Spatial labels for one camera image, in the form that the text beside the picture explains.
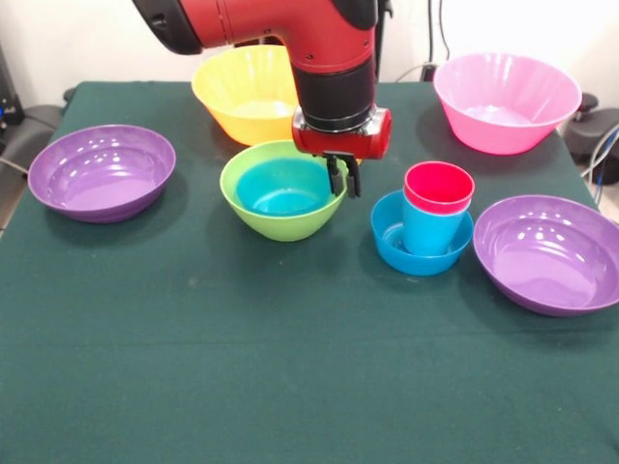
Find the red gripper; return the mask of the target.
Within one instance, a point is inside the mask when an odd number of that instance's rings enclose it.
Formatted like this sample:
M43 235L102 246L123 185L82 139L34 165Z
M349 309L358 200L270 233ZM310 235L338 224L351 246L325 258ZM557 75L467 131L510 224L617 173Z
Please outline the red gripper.
M361 196L359 163L356 159L382 159L389 148L391 129L391 111L382 107L375 107L370 119L359 128L341 132L325 132L311 128L300 106L295 109L292 117L293 141L299 151L317 156L327 152L353 156L345 158L347 191L350 198ZM344 187L338 158L335 155L327 155L326 162L331 192L339 196Z

